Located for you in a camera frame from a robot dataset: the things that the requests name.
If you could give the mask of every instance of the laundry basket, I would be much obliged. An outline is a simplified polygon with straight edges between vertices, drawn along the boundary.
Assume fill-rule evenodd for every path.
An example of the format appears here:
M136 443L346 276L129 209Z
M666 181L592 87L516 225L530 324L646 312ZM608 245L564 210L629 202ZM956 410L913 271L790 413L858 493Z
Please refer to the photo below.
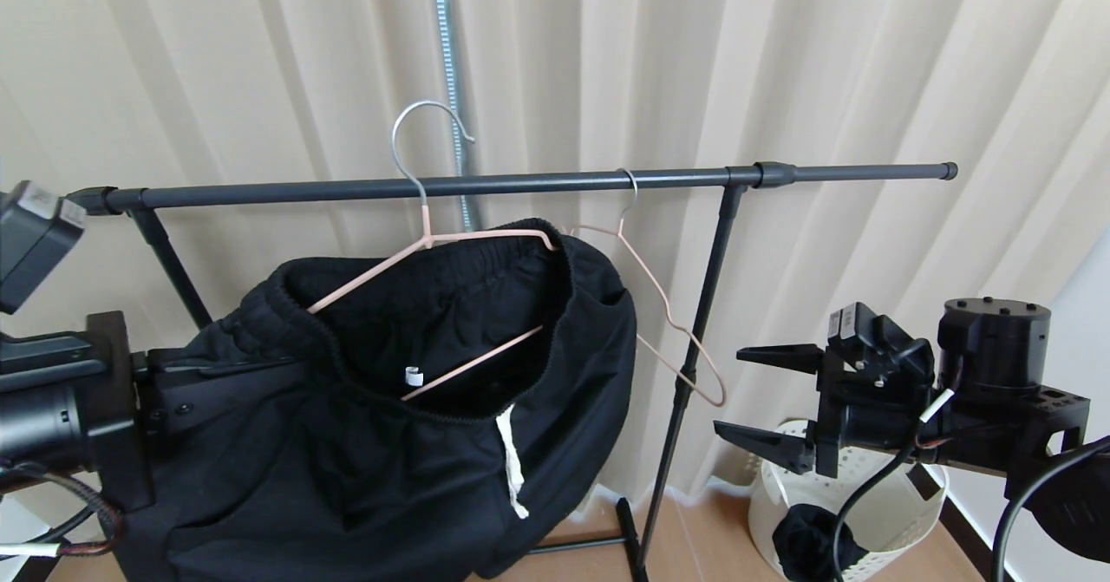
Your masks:
M790 421L777 431L805 436L807 425L805 420ZM845 448L840 451L839 478L833 480L817 472L797 475L761 461L751 491L748 526L766 562L784 575L771 535L790 506L814 504L838 513L849 495L888 462L888 454ZM871 578L898 554L925 539L937 524L948 493L948 471L939 468L944 483L931 498L922 500L906 475L909 469L910 465L906 465L892 472L849 511L846 523L856 543L868 554L844 572L846 582Z

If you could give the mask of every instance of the pink wire hanger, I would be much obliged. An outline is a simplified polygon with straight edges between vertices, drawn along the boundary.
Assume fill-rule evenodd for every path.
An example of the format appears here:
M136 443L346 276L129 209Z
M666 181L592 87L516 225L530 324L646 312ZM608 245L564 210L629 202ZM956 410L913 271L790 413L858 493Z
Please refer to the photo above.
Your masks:
M706 402L713 404L714 407L724 407L726 401L728 401L728 390L725 387L725 380L720 377L720 372L717 370L717 364L713 362L713 358L709 357L709 353L705 350L705 347L702 345L702 342L698 341L696 337L694 337L694 333L692 333L689 329L687 329L686 327L682 327L677 322L675 322L674 317L670 314L669 298L667 298L666 292L663 291L663 287L659 285L659 281L655 279L655 274L652 273L652 271L647 268L647 264L644 263L644 260L636 252L636 249L632 248L632 244L628 243L628 240L626 240L624 237L625 215L628 213L628 210L630 210L633 205L635 205L636 201L639 199L639 184L636 182L636 177L633 175L633 173L629 170L627 170L626 168L619 168L619 170L625 174L627 174L628 179L632 180L633 198L632 198L632 203L629 203L628 207L624 208L624 211L620 212L620 219L619 221L617 221L617 230L609 231L608 229L592 227L589 225L589 223L576 223L576 225L572 227L569 230L575 231L576 229L586 229L587 231L596 231L598 233L610 234L616 239L618 239L618 241L622 242L622 244L624 244L625 249L627 249L628 252L632 254L632 257L636 260L636 263L638 263L640 269L644 270L644 273L647 274L647 278L650 279L652 284L655 285L655 291L659 293L659 298L663 299L663 308L664 310L666 310L667 313L667 324L669 324L670 328L678 330L680 333L688 337L690 341L694 342L694 345L697 347L698 352L700 352L702 355L705 357L705 361L706 363L709 364L709 369L713 370L714 375L717 377L717 384L720 387L720 400L714 400L713 398L709 398L709 395L706 394L705 391L698 388L698 385L695 384L694 381L689 380L689 378L687 378L686 374L682 373L682 371L679 371L678 368L676 368L673 363L664 359L663 354L659 354L659 351L656 350L654 345L648 343L647 340L645 340L642 335L637 334L636 339L639 340L642 344L644 344L644 348L649 349L649 351L652 351L652 354L655 354L655 357L658 358L660 363L666 365L667 369L674 372L675 375L677 375L683 382L688 384L690 389L694 389L694 391L697 392L698 395L705 398Z
M390 268L396 265L397 263L400 263L402 261L402 259L407 258L408 255L415 253L416 251L418 251L422 248L423 249L430 249L430 248L432 248L432 244L434 244L436 242L460 242L460 241L464 241L464 240L487 240L487 239L494 239L494 238L534 237L534 238L539 238L541 240L543 240L544 245L547 247L547 250L551 250L551 251L555 250L555 247L552 245L551 239L547 238L547 233L544 233L543 231L538 231L538 230L535 230L535 229L498 229L498 230L495 230L495 231L480 231L477 233L447 233L447 234L441 234L441 235L433 235L432 234L432 219L431 219L431 215L430 215L428 210L427 210L427 191L424 190L424 183L421 183L420 179L416 179L415 177L413 177L413 174L408 171L408 168L405 168L404 163L401 162L401 155L397 152L397 129L401 128L401 122L413 110L415 110L416 108L422 108L425 104L431 104L431 107L440 108L441 110L443 110L443 111L447 112L448 114L451 114L452 120L454 121L454 123L458 124L458 131L462 133L463 138L465 138L467 140L467 142L471 142L471 143L474 143L474 141L475 141L475 139L472 138L472 136L470 136L466 132L466 128L464 127L463 122L461 120L458 120L458 114L456 114L455 111L452 111L452 108L448 108L447 104L443 104L443 103L440 103L437 101L417 101L417 102L415 102L413 104L408 104L408 107L405 108L404 111L401 112L401 116L398 116L397 120L393 123L393 134L390 138L390 146L393 149L393 163L396 164L397 170L401 171L401 174L403 174L406 179L408 179L410 181L412 181L413 184L416 185L416 189L420 191L421 220L422 220L423 225L424 225L424 234L423 234L423 237L421 239L416 240L415 242L413 242L412 244L410 244L404 250L401 250L400 253L393 254L393 257L391 257L389 259L385 259L385 261L383 261L383 262L379 263L377 265L371 268L366 272L363 272L357 278L353 279L352 281L347 282L346 284L344 284L343 287L341 287L337 290L333 291L332 293L325 295L324 298L320 299L315 304L313 304L312 307L309 308L309 313L319 313L325 307L327 307L327 305L332 304L333 302L335 302L336 300L343 298L345 294L351 293L353 290L357 289L363 283L370 281L374 277L377 277L377 274L381 274L382 272L385 272L385 270L389 270ZM435 387L447 382L448 380L457 377L458 374L467 371L468 369L471 369L471 368L473 368L473 367L475 367L475 365L477 365L477 364L480 364L480 363L482 363L482 362L484 362L484 361L486 361L486 360L495 357L496 354L500 354L501 352L503 352L503 351L505 351L505 350L507 350L507 349L509 349L509 348L512 348L512 347L521 343L522 341L526 340L527 338L529 338L529 337L538 333L539 330L542 330L542 329L543 329L543 325L536 327L535 329L532 329L531 331L528 331L528 332L526 332L526 333L524 333L524 334L522 334L519 337L516 337L515 339L512 339L512 340L505 342L504 344L502 344L502 345L500 345L500 347L491 350L490 352L484 353L483 355L481 355L478 358L475 358L474 360L468 361L467 363L465 363L463 365L460 365L458 368L456 368L455 370L452 370L451 372L447 372L446 374L437 378L436 380L432 381L431 383L428 383L426 385L423 385L423 387L421 387L421 388L418 388L418 389L410 392L407 395L404 395L402 398L402 400L405 400L405 401L411 400L412 398L415 398L415 397L420 395L421 393L424 393L428 389L434 389Z

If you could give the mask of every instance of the curtain fold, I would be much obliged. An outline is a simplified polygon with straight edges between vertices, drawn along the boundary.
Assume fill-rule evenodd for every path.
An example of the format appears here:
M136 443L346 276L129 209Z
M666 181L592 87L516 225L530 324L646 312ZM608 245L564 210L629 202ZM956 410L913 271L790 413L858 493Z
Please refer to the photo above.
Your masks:
M945 300L1049 301L1110 223L1110 0L452 0L476 173L955 160L951 182L749 191L706 345L731 400L692 401L672 483L747 478L712 420L807 417L813 379L740 365L745 345L821 341L857 300L932 339ZM446 99L433 0L0 0L0 187L56 191L397 175L394 117ZM452 175L450 121L422 110L400 150ZM694 318L719 190L643 191L628 238ZM486 225L615 225L630 192L492 195ZM168 210L213 315L285 259L389 255L413 201ZM433 199L436 230L461 228ZM643 334L673 361L649 282L614 258ZM194 333L127 219L91 219L14 335L120 309L134 349ZM673 377L638 355L633 410L602 482L650 485ZM712 388L706 365L702 380Z

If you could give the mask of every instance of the metal hook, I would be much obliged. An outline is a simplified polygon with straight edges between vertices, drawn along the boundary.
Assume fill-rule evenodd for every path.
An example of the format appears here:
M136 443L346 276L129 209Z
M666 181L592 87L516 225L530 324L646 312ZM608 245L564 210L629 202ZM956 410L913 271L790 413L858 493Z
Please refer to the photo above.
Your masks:
M618 168L617 170L627 174L628 179L632 180L632 202L628 203L628 207L624 208L624 211L620 212L620 222L624 223L625 214L628 213L628 210L630 210L639 199L639 184L636 183L636 177L627 168Z
M404 163L401 163L401 155L397 154L397 129L401 128L401 121L405 119L405 116L412 113L412 111L416 108L423 108L425 104L432 104L432 107L440 108L451 114L451 119L455 121L455 124L458 124L458 131L463 134L463 138L465 138L470 143L476 142L476 140L466 131L466 127L464 127L463 121L458 120L458 114L452 110L452 108L448 108L447 104L443 104L438 101L416 101L413 104L408 104L408 107L401 112L401 116L398 116L397 120L393 123L393 134L390 137L390 148L393 149L393 163L396 163L397 170L401 171L401 174L404 174L405 179L412 181L413 184L416 185L416 189L420 190L420 203L423 207L427 207L427 192L424 191L424 183L421 183L420 179L413 177L413 173L408 172L408 168L405 168Z

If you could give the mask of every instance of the black garment in basket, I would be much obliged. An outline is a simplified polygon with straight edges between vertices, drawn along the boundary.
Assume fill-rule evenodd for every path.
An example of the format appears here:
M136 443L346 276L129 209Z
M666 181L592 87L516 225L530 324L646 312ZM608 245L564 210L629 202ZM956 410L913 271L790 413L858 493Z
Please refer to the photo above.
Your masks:
M771 541L783 574L790 582L828 582L835 578L833 528L836 513L814 504L795 504L775 526ZM840 530L840 566L847 571L868 551L856 544L851 529Z
M311 380L152 450L157 503L117 554L137 582L453 582L494 576L586 495L628 409L636 319L612 263L538 238L421 251L326 308L380 259L295 259L199 333L183 363L294 358ZM414 399L425 383L543 324ZM513 408L521 519L495 418Z

